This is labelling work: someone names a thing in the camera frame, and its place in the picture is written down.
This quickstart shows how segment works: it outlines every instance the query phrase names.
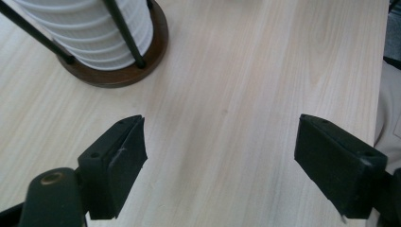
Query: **cylindrical holder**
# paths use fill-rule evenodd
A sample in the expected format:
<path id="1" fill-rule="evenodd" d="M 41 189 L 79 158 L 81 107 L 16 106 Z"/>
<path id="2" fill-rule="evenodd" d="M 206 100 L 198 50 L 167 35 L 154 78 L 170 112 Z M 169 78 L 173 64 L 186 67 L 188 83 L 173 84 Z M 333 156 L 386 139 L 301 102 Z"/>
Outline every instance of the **cylindrical holder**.
<path id="1" fill-rule="evenodd" d="M 168 28 L 165 15 L 160 6 L 156 2 L 154 2 L 154 0 L 147 1 L 149 15 L 151 19 L 151 27 L 149 28 L 144 27 L 144 29 L 147 29 L 148 31 L 144 30 L 143 33 L 145 36 L 148 36 L 150 34 L 151 39 L 148 36 L 147 40 L 148 43 L 146 44 L 144 42 L 141 42 L 142 39 L 144 38 L 138 39 L 138 37 L 135 37 L 137 41 L 139 40 L 138 43 L 139 46 L 137 46 L 135 40 L 132 37 L 132 26 L 140 26 L 141 24 L 138 24 L 137 22 L 134 23 L 135 25 L 133 25 L 130 22 L 130 19 L 127 19 L 127 17 L 131 16 L 130 12 L 126 11 L 125 9 L 120 10 L 116 2 L 114 2 L 114 0 L 103 0 L 100 1 L 100 3 L 99 1 L 100 0 L 96 0 L 95 4 L 104 3 L 107 9 L 106 13 L 107 12 L 110 13 L 108 20 L 111 21 L 110 17 L 113 18 L 112 22 L 115 23 L 115 26 L 118 27 L 118 29 L 108 32 L 105 35 L 100 35 L 100 36 L 92 35 L 93 37 L 87 37 L 87 39 L 82 39 L 82 38 L 75 39 L 75 37 L 73 36 L 70 37 L 62 36 L 60 35 L 60 33 L 63 33 L 63 31 L 59 32 L 58 30 L 56 30 L 57 32 L 54 31 L 52 32 L 51 29 L 48 29 L 54 39 L 54 42 L 51 42 L 48 39 L 43 39 L 44 35 L 41 34 L 33 26 L 30 26 L 30 24 L 26 22 L 24 19 L 18 18 L 17 20 L 15 20 L 14 18 L 11 18 L 9 16 L 8 17 L 15 24 L 23 28 L 30 35 L 32 35 L 35 39 L 37 39 L 47 48 L 52 50 L 58 56 L 59 61 L 64 66 L 64 68 L 66 68 L 67 71 L 69 71 L 78 79 L 81 79 L 82 81 L 94 86 L 107 87 L 107 88 L 123 87 L 133 84 L 134 82 L 143 79 L 150 72 L 152 72 L 152 70 L 161 61 L 163 55 L 166 52 L 168 43 Z M 36 15 L 33 16 L 31 15 L 31 16 L 34 19 L 41 22 L 40 21 L 41 19 L 40 18 L 38 19 L 38 17 L 41 16 L 44 17 L 49 15 L 50 14 L 46 13 L 44 14 L 36 13 Z M 53 26 L 53 25 L 49 25 L 49 23 L 47 23 L 45 24 L 45 28 L 48 28 L 47 26 Z M 115 37 L 117 38 L 119 37 L 119 39 L 123 40 L 123 42 L 116 43 Z M 99 40 L 101 41 L 102 39 L 114 39 L 114 43 L 108 42 L 110 47 L 104 48 L 103 44 L 102 45 L 103 49 L 99 49 L 98 48 L 99 45 L 102 44 L 101 42 L 99 42 Z M 128 66 L 122 65 L 122 67 L 117 66 L 115 68 L 112 67 L 107 68 L 107 64 L 101 64 L 102 63 L 101 58 L 106 59 L 106 61 L 112 59 L 114 56 L 121 58 L 122 51 L 124 51 L 124 53 L 127 53 L 124 54 L 123 56 L 123 58 L 125 58 L 124 62 L 127 62 L 127 58 L 132 59 L 133 57 L 134 60 L 132 59 L 131 62 L 125 63 L 126 65 L 127 64 L 130 65 Z M 78 58 L 78 61 L 70 61 L 71 56 Z M 96 67 L 95 64 L 90 64 L 90 62 L 87 61 L 88 59 L 91 58 L 92 59 L 97 58 L 96 62 L 97 63 L 100 62 L 99 64 L 100 67 Z"/>

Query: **brown wooden base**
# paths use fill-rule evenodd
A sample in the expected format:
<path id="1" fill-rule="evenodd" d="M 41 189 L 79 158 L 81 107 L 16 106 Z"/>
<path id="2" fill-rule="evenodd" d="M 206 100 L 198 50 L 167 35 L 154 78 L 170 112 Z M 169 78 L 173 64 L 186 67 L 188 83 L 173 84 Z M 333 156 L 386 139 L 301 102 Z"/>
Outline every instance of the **brown wooden base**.
<path id="1" fill-rule="evenodd" d="M 165 14 L 154 0 L 151 0 L 151 3 L 153 6 L 149 11 L 153 23 L 153 40 L 147 53 L 143 56 L 146 63 L 145 68 L 140 69 L 134 63 L 119 70 L 100 71 L 77 60 L 72 64 L 67 64 L 62 58 L 58 57 L 62 66 L 78 79 L 96 87 L 104 88 L 128 86 L 149 75 L 162 60 L 168 44 L 168 27 Z"/>

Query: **light wood grain surface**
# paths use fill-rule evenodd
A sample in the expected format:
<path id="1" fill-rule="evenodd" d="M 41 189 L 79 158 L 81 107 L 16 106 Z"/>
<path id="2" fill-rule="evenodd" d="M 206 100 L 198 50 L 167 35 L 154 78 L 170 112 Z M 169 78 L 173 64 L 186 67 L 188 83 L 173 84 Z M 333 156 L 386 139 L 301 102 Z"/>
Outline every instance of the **light wood grain surface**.
<path id="1" fill-rule="evenodd" d="M 74 78 L 0 16 L 0 209 L 141 114 L 148 160 L 119 218 L 89 226 L 344 226 L 293 160 L 298 117 L 327 118 L 373 143 L 388 2 L 158 3 L 165 58 L 121 89 Z"/>

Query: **white stacked cups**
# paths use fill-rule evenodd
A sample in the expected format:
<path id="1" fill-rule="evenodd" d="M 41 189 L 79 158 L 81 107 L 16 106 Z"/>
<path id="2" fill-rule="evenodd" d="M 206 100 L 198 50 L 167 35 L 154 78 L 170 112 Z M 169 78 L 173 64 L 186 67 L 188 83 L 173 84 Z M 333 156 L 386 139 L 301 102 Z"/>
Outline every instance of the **white stacked cups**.
<path id="1" fill-rule="evenodd" d="M 97 70 L 117 70 L 135 62 L 102 0 L 16 0 L 77 60 Z M 153 37 L 146 0 L 116 0 L 143 56 Z"/>

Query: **wooden table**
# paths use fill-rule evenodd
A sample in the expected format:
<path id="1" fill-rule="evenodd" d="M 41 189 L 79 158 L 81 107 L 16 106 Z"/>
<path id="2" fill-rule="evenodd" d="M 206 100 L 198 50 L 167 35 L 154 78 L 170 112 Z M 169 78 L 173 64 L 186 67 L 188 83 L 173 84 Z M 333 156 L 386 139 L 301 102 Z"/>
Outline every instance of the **wooden table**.
<path id="1" fill-rule="evenodd" d="M 148 160 L 120 217 L 89 226 L 342 226 L 293 159 L 298 118 L 373 143 L 388 2 L 158 2 L 165 58 L 120 89 L 74 78 L 0 16 L 0 209 L 141 114 Z"/>

